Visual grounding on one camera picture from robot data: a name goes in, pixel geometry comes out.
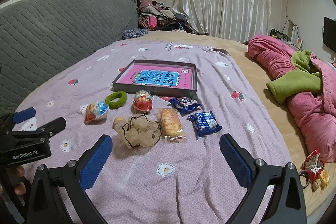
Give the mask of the person's left hand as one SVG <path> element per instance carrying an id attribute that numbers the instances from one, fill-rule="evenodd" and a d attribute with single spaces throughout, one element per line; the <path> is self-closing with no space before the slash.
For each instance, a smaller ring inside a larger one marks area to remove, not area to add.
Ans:
<path id="1" fill-rule="evenodd" d="M 15 175 L 19 179 L 19 182 L 15 185 L 15 194 L 17 196 L 22 196 L 26 193 L 26 187 L 23 182 L 21 182 L 21 178 L 25 175 L 25 169 L 20 165 L 15 170 Z"/>

